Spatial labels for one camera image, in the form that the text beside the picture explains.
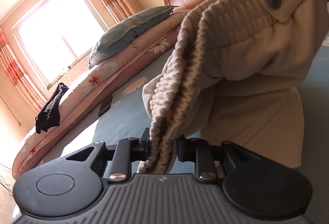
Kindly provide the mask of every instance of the bed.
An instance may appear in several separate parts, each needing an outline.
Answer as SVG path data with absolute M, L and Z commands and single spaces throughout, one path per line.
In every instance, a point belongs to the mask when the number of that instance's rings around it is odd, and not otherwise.
M 178 7 L 174 9 L 174 12 L 180 12 L 181 10 L 192 9 L 202 1 L 204 0 L 164 0 L 164 3 L 177 5 Z M 144 63 L 136 70 L 139 73 L 130 73 L 130 78 L 124 73 L 117 76 L 111 85 L 108 85 L 111 87 L 107 87 L 107 89 L 105 87 L 105 91 L 102 90 L 94 102 L 75 119 L 74 123 L 67 125 L 61 135 L 52 140 L 51 144 L 48 143 L 40 147 L 42 144 L 37 143 L 37 148 L 36 146 L 33 147 L 34 150 L 32 151 L 32 155 L 37 158 L 29 162 L 31 158 L 25 157 L 24 161 L 18 164 L 20 172 L 71 153 L 94 141 L 103 140 L 111 145 L 123 138 L 140 137 L 145 127 L 151 123 L 141 98 L 142 87 L 161 73 L 164 63 L 170 56 L 173 44 L 174 42 L 154 45 L 153 47 L 157 47 L 152 48 L 153 52 L 157 51 L 158 55 L 157 58 L 153 58 L 152 63 L 148 62 L 147 65 Z M 309 76 L 305 82 L 298 86 L 305 110 L 305 142 L 307 142 L 303 149 L 303 165 L 299 169 L 313 183 L 314 198 L 308 208 L 307 216 L 315 223 L 328 223 L 329 221 L 329 213 L 327 212 L 329 203 L 326 199 L 329 195 L 329 188 L 325 183 L 324 175 L 319 173 L 319 170 L 324 171 L 326 175 L 329 173 L 329 166 L 321 161 L 329 160 L 325 150 L 325 145 L 328 145 L 325 142 L 328 142 L 328 139 L 324 136 L 329 129 L 325 119 L 325 116 L 329 115 L 327 110 L 329 108 L 329 83 L 325 73 L 328 71 L 329 65 L 328 62 L 324 61 L 324 57 L 329 58 L 327 46 L 321 47 L 320 54 L 317 55 Z M 111 93 L 113 100 L 110 110 L 98 117 L 99 103 Z M 319 100 L 319 96 L 315 93 L 319 93 L 323 99 Z M 318 117 L 315 116 L 314 104 L 321 104 L 322 113 Z M 39 151 L 38 147 L 43 148 L 44 151 Z M 133 172 L 137 170 L 137 165 L 137 163 L 133 164 Z M 176 162 L 171 173 L 189 173 L 192 169 L 192 163 Z

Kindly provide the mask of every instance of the silver screw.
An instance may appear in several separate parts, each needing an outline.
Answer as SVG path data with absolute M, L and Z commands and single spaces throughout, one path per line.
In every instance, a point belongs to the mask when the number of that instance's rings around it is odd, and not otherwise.
M 110 179 L 112 181 L 124 181 L 126 179 L 126 175 L 121 172 L 115 172 L 110 175 Z
M 200 178 L 202 180 L 214 180 L 216 178 L 216 174 L 212 172 L 202 172 Z

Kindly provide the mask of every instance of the window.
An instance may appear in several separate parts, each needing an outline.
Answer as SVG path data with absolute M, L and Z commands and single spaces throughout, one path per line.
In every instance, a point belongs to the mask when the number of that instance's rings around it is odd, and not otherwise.
M 22 50 L 50 88 L 104 33 L 88 0 L 45 0 L 15 28 Z

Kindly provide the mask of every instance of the ribbed gray surface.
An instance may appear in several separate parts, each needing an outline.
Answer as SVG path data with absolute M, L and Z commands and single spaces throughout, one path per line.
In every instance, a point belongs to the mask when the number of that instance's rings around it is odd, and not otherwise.
M 17 224 L 50 224 L 28 216 Z M 309 224 L 303 217 L 290 221 L 261 221 L 241 215 L 228 205 L 219 187 L 198 183 L 193 175 L 135 175 L 112 185 L 99 203 L 80 216 L 56 224 Z

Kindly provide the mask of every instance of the window frame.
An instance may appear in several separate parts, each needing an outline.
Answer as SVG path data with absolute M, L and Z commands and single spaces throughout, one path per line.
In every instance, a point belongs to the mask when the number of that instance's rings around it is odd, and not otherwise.
M 65 73 L 67 73 L 73 66 L 75 66 L 78 62 L 80 62 L 83 58 L 85 58 L 86 55 L 88 55 L 90 53 L 90 51 L 92 49 L 92 46 L 86 52 L 84 52 L 81 56 L 77 56 L 75 54 L 75 52 L 73 51 L 73 49 L 71 48 L 71 46 L 66 41 L 66 39 L 64 38 L 64 36 L 61 36 L 61 38 L 64 41 L 64 43 L 66 44 L 67 48 L 69 49 L 69 51 L 71 52 L 71 54 L 74 56 L 75 61 L 69 65 L 70 68 L 67 71 L 62 71 L 58 76 L 55 77 L 55 79 L 52 82 L 49 82 L 48 81 L 48 79 L 45 77 L 45 75 L 43 74 L 43 72 L 41 71 L 41 69 L 38 67 L 38 65 L 34 62 L 34 60 L 32 59 L 32 57 L 29 55 L 29 52 L 25 48 L 24 43 L 23 43 L 23 40 L 22 40 L 22 38 L 21 38 L 21 36 L 19 34 L 19 28 L 21 27 L 21 25 L 23 24 L 23 22 L 26 19 L 28 19 L 28 17 L 31 14 L 33 14 L 37 9 L 39 9 L 42 5 L 46 4 L 48 1 L 50 1 L 50 0 L 41 0 L 33 8 L 31 8 L 15 24 L 15 26 L 12 27 L 12 32 L 13 32 L 14 37 L 15 37 L 18 45 L 19 45 L 19 48 L 23 52 L 23 54 L 24 54 L 25 58 L 27 59 L 29 65 L 32 67 L 32 69 L 34 70 L 34 72 L 36 73 L 36 75 L 38 76 L 38 78 L 40 79 L 40 81 L 43 83 L 44 87 L 49 90 L 56 82 L 58 82 L 60 80 L 60 78 Z M 104 32 L 107 31 L 108 30 L 108 26 L 106 25 L 106 23 L 102 19 L 102 17 L 99 15 L 99 13 L 96 11 L 95 7 L 92 5 L 92 3 L 90 2 L 90 0 L 83 0 L 83 2 L 86 4 L 86 6 L 90 10 L 90 12 L 93 14 L 94 18 L 96 19 L 96 21 L 98 22 L 98 24 L 101 26 L 101 28 L 103 29 L 103 31 Z

